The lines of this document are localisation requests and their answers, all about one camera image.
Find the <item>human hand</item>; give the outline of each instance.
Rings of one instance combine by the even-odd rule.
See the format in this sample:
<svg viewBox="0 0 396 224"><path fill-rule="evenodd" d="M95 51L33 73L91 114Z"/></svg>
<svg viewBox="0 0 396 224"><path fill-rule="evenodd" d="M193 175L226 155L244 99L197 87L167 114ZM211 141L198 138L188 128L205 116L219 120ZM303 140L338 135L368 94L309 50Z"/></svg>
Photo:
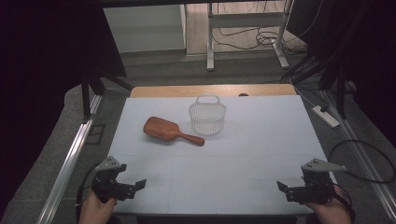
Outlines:
<svg viewBox="0 0 396 224"><path fill-rule="evenodd" d="M98 196L90 189L88 196L82 204L78 224L106 224L111 217L117 200L110 198L102 203Z"/></svg>
<svg viewBox="0 0 396 224"><path fill-rule="evenodd" d="M338 186L334 186L334 189L338 195L342 195L342 191ZM309 207L317 214L321 224L352 223L344 205L334 198L325 204L305 203L305 206Z"/></svg>

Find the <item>wooden hairbrush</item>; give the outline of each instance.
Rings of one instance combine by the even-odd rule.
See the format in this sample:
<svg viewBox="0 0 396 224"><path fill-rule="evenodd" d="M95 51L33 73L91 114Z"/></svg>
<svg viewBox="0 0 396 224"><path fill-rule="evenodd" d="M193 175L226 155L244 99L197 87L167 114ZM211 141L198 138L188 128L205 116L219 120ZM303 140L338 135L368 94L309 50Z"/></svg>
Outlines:
<svg viewBox="0 0 396 224"><path fill-rule="evenodd" d="M198 146L203 146L205 143L204 138L182 133L178 125L174 122L157 117L151 117L146 121L143 132L166 142L173 141L177 137L182 137Z"/></svg>

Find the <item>basket handle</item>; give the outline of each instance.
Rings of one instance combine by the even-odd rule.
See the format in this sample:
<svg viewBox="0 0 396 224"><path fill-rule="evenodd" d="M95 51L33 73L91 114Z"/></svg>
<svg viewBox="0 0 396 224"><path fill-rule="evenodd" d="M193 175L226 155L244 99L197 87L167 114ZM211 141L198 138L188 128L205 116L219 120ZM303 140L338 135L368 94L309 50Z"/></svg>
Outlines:
<svg viewBox="0 0 396 224"><path fill-rule="evenodd" d="M201 102L199 102L199 98L201 98L201 97L216 97L216 98L218 98L217 102L215 102L215 103L207 103L207 104L218 104L218 103L220 103L220 99L215 93L204 93L204 94L201 94L197 98L197 103L201 103Z"/></svg>

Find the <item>electrical outlet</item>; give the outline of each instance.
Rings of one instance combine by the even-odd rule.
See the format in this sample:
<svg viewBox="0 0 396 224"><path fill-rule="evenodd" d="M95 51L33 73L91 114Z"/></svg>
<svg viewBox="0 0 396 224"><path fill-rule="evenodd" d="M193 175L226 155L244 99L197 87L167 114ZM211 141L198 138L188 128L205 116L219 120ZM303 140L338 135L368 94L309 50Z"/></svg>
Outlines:
<svg viewBox="0 0 396 224"><path fill-rule="evenodd" d="M335 118L333 118L329 113L327 113L326 111L321 112L320 109L321 109L320 105L317 105L312 108L315 114L317 114L321 119L323 119L327 124L329 124L330 127L334 128L340 125L340 123Z"/></svg>

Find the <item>clear plastic basket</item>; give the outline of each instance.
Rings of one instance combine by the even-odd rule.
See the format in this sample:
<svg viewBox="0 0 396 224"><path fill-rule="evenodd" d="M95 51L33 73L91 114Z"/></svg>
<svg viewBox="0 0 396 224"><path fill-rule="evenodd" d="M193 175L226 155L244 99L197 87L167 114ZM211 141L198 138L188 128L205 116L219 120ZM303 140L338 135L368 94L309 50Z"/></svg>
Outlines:
<svg viewBox="0 0 396 224"><path fill-rule="evenodd" d="M215 97L215 103L202 103L202 97ZM203 94L197 98L195 104L190 106L191 127L202 135L213 135L223 128L225 105L215 94Z"/></svg>

